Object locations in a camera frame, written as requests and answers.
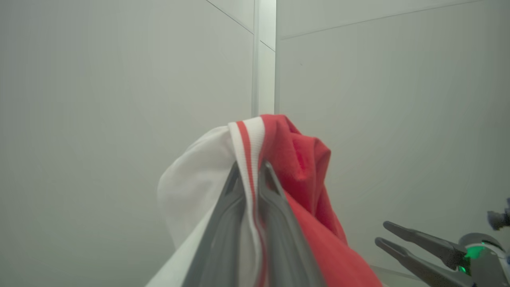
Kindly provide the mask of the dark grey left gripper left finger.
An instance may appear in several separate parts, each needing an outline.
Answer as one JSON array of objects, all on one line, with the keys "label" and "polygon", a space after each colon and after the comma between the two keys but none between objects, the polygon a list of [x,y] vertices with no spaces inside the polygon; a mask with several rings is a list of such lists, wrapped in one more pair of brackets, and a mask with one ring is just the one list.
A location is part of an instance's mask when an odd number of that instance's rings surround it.
[{"label": "dark grey left gripper left finger", "polygon": [[237,162],[231,167],[190,264],[184,287],[236,287],[246,196]]}]

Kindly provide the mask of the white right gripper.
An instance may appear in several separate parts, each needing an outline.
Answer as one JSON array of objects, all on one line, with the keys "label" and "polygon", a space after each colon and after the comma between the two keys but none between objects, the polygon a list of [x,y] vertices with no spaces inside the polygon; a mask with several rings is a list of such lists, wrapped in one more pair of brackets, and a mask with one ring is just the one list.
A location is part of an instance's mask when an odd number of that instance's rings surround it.
[{"label": "white right gripper", "polygon": [[417,258],[408,249],[384,238],[375,238],[375,245],[395,258],[403,267],[430,287],[508,287],[509,253],[492,236],[468,233],[459,244],[443,240],[415,229],[405,228],[386,220],[383,227],[406,242],[414,243],[439,258],[445,269]]}]

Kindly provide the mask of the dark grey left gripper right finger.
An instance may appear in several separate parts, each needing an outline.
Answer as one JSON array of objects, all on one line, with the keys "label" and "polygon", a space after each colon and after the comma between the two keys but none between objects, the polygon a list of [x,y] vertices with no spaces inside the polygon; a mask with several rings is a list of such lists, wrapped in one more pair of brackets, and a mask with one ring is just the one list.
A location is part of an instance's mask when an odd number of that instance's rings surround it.
[{"label": "dark grey left gripper right finger", "polygon": [[326,287],[326,280],[269,161],[258,179],[270,287]]}]

